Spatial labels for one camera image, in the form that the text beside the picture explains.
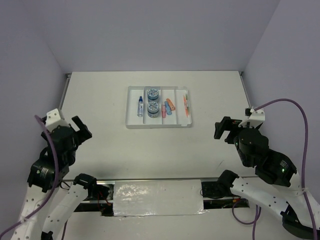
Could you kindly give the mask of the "orange highlighter pen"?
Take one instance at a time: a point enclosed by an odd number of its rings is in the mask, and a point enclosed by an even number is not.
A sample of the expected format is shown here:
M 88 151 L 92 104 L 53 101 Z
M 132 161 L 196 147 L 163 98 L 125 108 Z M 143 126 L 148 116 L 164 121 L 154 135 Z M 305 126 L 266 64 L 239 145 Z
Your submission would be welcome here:
M 186 95 L 183 95 L 183 103 L 184 103 L 185 115 L 188 118 L 189 117 L 189 110 L 188 110 L 188 101 L 187 101 Z

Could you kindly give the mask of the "orange highlighter cap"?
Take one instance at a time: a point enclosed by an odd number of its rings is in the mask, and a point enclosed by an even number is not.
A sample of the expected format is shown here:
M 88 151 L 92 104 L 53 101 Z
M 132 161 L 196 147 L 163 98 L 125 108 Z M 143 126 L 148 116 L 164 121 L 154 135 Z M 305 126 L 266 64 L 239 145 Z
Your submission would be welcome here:
M 168 103 L 171 111 L 175 111 L 175 110 L 176 110 L 176 107 L 175 107 L 175 105 L 173 104 L 173 102 L 172 102 L 169 98 L 167 98 L 166 101 L 167 101 L 167 103 Z

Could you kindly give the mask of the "blue highlighter marker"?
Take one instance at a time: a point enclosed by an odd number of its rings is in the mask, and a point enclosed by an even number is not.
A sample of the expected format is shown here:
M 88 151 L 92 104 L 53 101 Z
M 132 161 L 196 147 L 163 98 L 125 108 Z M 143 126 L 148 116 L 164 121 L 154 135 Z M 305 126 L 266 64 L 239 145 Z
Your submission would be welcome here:
M 165 101 L 165 102 L 164 102 L 164 106 L 165 106 L 166 114 L 167 114 L 167 115 L 172 115 L 172 110 L 171 110 L 171 107 L 170 107 L 168 101 Z

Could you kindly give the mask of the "small blue bottle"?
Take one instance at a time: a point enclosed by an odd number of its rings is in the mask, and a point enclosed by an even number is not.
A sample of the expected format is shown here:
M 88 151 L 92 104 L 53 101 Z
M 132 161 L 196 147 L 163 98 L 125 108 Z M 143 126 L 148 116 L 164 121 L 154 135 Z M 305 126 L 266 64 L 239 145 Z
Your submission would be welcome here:
M 137 104 L 137 116 L 143 117 L 143 115 L 144 115 L 144 101 L 143 101 L 143 97 L 140 96 Z

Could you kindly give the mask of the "pink highlighter cap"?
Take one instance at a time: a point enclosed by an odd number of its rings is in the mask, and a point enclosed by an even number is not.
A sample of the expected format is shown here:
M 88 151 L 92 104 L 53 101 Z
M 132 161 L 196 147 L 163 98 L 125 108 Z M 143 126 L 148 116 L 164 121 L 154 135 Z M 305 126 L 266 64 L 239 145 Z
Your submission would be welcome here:
M 166 116 L 167 116 L 167 110 L 166 110 L 166 106 L 164 104 L 161 106 L 161 115 L 162 115 L 163 119 L 166 118 Z

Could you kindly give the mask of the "blue ink jar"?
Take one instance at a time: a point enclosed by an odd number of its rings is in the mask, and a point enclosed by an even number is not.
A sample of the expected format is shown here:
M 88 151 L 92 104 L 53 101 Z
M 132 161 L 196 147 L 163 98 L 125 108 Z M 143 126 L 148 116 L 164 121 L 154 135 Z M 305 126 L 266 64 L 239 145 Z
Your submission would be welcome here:
M 146 92 L 148 102 L 159 102 L 160 93 L 157 88 L 149 88 Z
M 147 115 L 150 118 L 157 118 L 160 113 L 159 104 L 156 101 L 150 101 L 147 104 Z

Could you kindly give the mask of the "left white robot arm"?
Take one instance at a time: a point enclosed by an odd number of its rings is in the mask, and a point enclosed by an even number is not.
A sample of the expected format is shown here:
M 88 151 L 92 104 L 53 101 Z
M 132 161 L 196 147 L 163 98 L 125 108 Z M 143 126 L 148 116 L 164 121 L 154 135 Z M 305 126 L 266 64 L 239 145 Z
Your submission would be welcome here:
M 36 120 L 43 129 L 41 136 L 47 147 L 30 168 L 24 205 L 14 226 L 13 240 L 55 240 L 78 205 L 85 199 L 95 198 L 98 193 L 97 179 L 81 173 L 75 177 L 64 198 L 50 209 L 60 184 L 75 163 L 76 150 L 92 138 L 92 134 L 78 116 L 72 117 L 78 127 L 75 130 L 59 109 Z

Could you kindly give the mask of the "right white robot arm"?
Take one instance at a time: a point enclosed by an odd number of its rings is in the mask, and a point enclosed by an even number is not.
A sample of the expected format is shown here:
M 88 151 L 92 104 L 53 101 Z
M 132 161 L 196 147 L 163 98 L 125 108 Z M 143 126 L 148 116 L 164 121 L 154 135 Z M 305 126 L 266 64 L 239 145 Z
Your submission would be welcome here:
M 235 146 L 244 167 L 253 168 L 255 175 L 275 188 L 279 195 L 267 193 L 249 185 L 242 177 L 224 170 L 217 180 L 217 190 L 223 196 L 230 194 L 243 197 L 265 208 L 290 234 L 305 240 L 320 238 L 320 205 L 302 186 L 296 166 L 285 154 L 272 150 L 269 140 L 258 127 L 242 126 L 239 119 L 229 116 L 216 122 L 214 138 Z

